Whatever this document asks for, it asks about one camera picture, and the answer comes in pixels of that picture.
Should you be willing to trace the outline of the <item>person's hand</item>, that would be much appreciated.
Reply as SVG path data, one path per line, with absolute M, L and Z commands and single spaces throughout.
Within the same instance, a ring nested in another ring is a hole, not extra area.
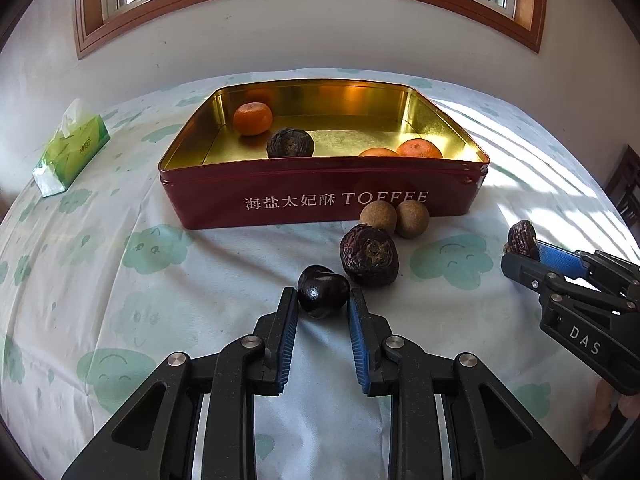
M 589 431 L 603 430 L 612 416 L 612 403 L 616 395 L 615 389 L 604 379 L 600 379 L 594 390 L 594 399 L 589 411 Z

